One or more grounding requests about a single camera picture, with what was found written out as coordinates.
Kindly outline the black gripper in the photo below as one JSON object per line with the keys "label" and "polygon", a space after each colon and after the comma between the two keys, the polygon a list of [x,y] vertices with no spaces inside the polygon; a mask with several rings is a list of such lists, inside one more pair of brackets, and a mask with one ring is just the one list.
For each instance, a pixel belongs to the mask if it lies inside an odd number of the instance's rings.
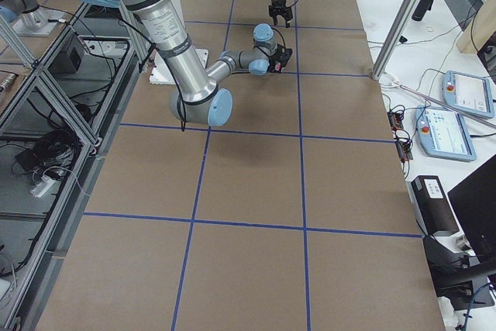
{"label": "black gripper", "polygon": [[285,62],[286,66],[291,59],[292,49],[284,46],[277,46],[275,52],[269,57],[269,72],[270,72],[270,62],[278,60]]}
{"label": "black gripper", "polygon": [[287,6],[286,0],[270,0],[268,10],[269,16],[272,18],[275,26],[278,25],[278,18],[281,17],[284,20],[285,27],[290,27],[292,10],[289,6]]}

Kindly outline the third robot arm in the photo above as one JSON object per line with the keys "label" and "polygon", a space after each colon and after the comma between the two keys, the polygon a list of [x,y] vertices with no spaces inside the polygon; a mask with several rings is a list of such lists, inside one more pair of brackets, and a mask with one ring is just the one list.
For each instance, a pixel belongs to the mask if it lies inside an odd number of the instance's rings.
{"label": "third robot arm", "polygon": [[21,15],[30,14],[39,8],[37,0],[1,0],[1,17],[7,23],[12,23]]}

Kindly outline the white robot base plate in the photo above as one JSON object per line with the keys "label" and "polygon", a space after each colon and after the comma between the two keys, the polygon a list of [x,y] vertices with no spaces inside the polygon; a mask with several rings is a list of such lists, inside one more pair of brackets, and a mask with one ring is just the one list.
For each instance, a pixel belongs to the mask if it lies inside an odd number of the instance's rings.
{"label": "white robot base plate", "polygon": [[[195,48],[196,53],[201,61],[203,68],[206,68],[209,51],[207,49]],[[163,58],[157,53],[153,60],[154,66],[150,74],[151,84],[172,84],[174,85],[172,75],[166,66]]]}

